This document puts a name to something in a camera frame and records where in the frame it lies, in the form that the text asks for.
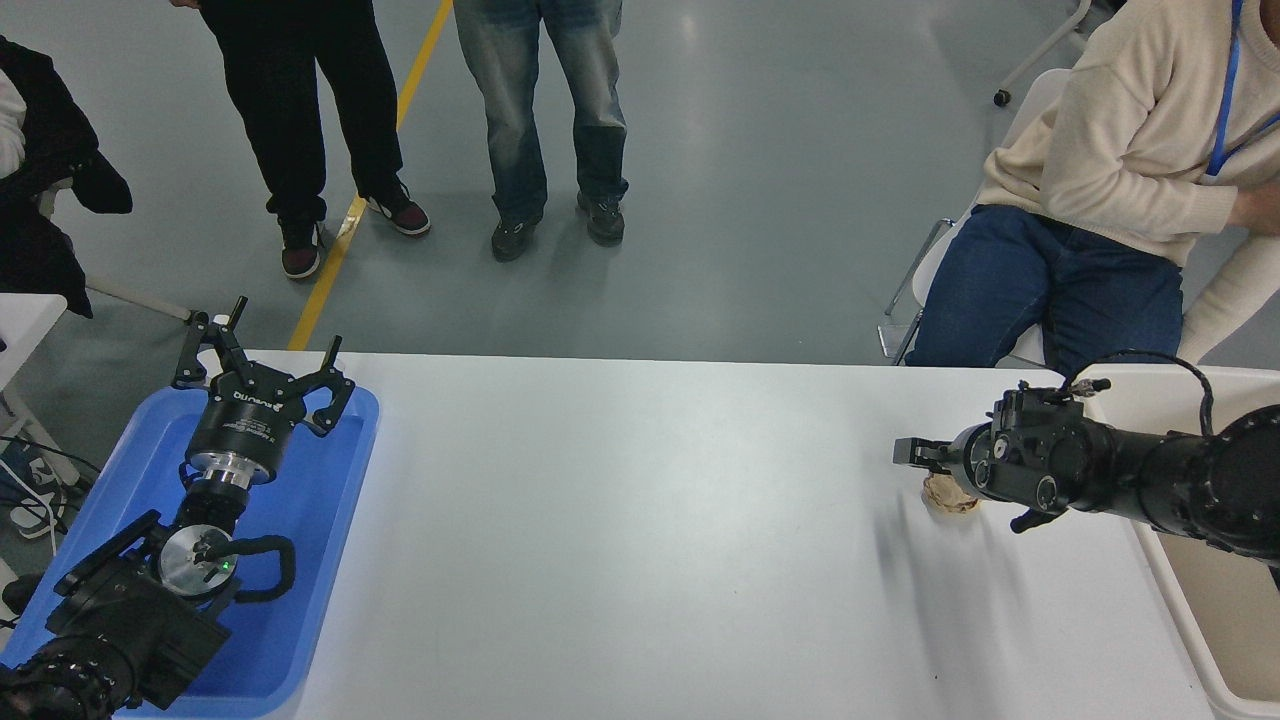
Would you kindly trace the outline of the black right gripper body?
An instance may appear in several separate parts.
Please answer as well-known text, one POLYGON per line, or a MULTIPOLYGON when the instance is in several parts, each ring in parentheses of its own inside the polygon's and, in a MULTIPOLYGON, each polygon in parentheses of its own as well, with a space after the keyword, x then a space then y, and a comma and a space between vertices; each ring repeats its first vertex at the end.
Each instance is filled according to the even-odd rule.
POLYGON ((964 492, 978 498, 987 498, 986 491, 977 483, 977 469, 989 459, 991 424, 978 424, 963 430, 950 445, 951 454, 946 461, 950 474, 964 492))

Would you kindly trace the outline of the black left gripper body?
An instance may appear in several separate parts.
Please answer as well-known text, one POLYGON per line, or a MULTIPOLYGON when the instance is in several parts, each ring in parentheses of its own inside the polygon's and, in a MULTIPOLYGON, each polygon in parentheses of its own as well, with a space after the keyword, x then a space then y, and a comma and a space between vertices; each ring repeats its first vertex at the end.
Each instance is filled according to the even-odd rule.
POLYGON ((206 468, 216 456, 236 455, 260 471, 276 471, 296 424, 305 418, 306 392, 293 375, 261 363, 221 373, 209 388, 186 461, 206 468))

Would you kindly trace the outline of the seated person's right hand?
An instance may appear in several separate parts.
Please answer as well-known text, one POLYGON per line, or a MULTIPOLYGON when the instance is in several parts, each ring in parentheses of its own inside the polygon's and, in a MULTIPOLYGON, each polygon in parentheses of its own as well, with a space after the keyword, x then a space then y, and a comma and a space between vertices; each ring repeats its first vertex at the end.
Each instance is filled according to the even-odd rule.
POLYGON ((1257 236, 1279 237, 1279 199, 1277 182, 1242 187, 1236 191, 1226 224, 1257 236))

